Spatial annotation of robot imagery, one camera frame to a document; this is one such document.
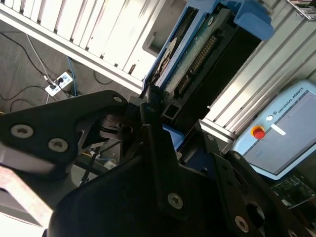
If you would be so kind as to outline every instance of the blue cable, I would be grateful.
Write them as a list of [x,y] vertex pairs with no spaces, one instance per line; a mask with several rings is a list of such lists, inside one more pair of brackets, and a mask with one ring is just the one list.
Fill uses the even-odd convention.
[[78,94],[77,94],[77,85],[76,85],[76,74],[75,74],[75,71],[73,69],[73,66],[71,64],[71,61],[70,61],[70,58],[67,56],[67,59],[68,59],[68,64],[69,64],[69,67],[70,67],[70,70],[71,70],[71,74],[73,75],[73,80],[74,80],[74,96],[76,97]]

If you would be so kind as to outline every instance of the floor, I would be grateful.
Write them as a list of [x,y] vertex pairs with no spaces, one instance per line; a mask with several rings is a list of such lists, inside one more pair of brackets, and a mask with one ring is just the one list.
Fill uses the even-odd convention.
[[[18,30],[2,21],[0,21],[0,32],[23,45],[33,63],[43,72],[43,68],[32,51],[24,33],[18,32]],[[66,55],[36,39],[31,38],[31,40],[44,64],[47,65],[48,73],[52,79],[56,79],[65,71],[70,72]],[[76,74],[78,95],[110,89],[117,91],[126,99],[129,99],[130,96],[137,96],[133,91],[114,81],[108,85],[99,84],[93,77],[93,70],[85,65],[78,62],[74,62],[72,65]],[[6,99],[15,96],[19,91],[30,85],[48,86],[43,76],[32,66],[23,49],[2,35],[0,35],[0,70],[0,94]],[[111,81],[99,73],[96,75],[101,82]],[[56,100],[66,99],[66,95],[59,92],[54,98]],[[12,100],[4,101],[0,99],[0,111],[8,113],[12,102],[16,99],[27,99],[36,105],[42,105],[46,102],[47,94],[39,88],[29,88]],[[12,105],[12,111],[29,107],[31,105],[25,101],[16,101]]]

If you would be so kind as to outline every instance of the red emergency stop button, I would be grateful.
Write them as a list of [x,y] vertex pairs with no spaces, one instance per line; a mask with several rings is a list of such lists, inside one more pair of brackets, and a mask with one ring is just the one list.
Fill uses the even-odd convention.
[[251,135],[257,140],[261,140],[265,137],[266,133],[262,126],[255,126],[251,129]]

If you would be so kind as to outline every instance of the metal shelf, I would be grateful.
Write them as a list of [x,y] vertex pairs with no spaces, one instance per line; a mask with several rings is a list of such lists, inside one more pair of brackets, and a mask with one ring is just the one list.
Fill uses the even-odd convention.
[[274,36],[261,42],[230,84],[210,106],[203,122],[239,135],[286,86],[316,82],[316,24],[285,0],[269,2]]

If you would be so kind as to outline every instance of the universal robots logo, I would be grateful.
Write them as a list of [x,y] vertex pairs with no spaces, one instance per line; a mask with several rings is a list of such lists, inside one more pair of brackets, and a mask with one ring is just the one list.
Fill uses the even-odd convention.
[[277,115],[277,113],[281,113],[288,105],[290,105],[292,103],[292,101],[295,99],[296,96],[298,96],[302,91],[304,90],[304,88],[300,88],[293,96],[292,98],[290,98],[280,109],[279,111],[274,111],[273,115]]

